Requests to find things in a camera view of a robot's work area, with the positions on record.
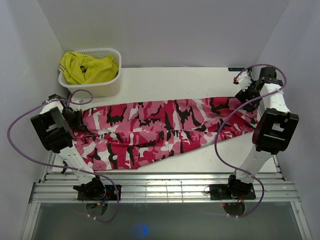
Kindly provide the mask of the pink camouflage trousers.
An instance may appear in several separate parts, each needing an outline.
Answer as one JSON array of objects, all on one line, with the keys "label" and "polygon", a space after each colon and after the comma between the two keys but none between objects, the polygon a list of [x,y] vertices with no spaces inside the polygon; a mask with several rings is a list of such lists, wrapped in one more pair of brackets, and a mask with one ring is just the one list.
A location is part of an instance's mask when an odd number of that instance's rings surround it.
[{"label": "pink camouflage trousers", "polygon": [[175,99],[92,107],[81,112],[85,132],[76,150],[94,171],[135,170],[251,133],[258,112],[235,97]]}]

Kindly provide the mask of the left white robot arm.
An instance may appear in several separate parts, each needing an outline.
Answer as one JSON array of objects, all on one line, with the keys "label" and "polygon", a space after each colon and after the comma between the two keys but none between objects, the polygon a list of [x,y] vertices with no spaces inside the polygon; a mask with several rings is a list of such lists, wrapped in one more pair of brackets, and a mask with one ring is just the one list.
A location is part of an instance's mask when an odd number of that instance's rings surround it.
[{"label": "left white robot arm", "polygon": [[85,129],[80,111],[69,107],[65,99],[56,94],[44,103],[41,112],[31,118],[42,145],[62,158],[67,167],[72,167],[78,180],[74,190],[89,200],[102,200],[107,193],[106,187],[87,166],[74,144],[74,131]]}]

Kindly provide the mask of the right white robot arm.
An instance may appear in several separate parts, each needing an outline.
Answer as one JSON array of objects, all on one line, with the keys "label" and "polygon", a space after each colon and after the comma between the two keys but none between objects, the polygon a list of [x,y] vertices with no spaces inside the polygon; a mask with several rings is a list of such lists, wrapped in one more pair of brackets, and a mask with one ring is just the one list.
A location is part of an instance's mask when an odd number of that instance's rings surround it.
[{"label": "right white robot arm", "polygon": [[241,103],[250,101],[244,109],[253,112],[263,103],[264,113],[252,134],[252,149],[228,178],[225,191],[232,199],[254,193],[254,177],[272,156],[287,149],[298,125],[299,116],[288,109],[281,90],[284,83],[277,73],[275,67],[265,66],[257,80],[248,76],[234,80],[241,87],[235,97]]}]

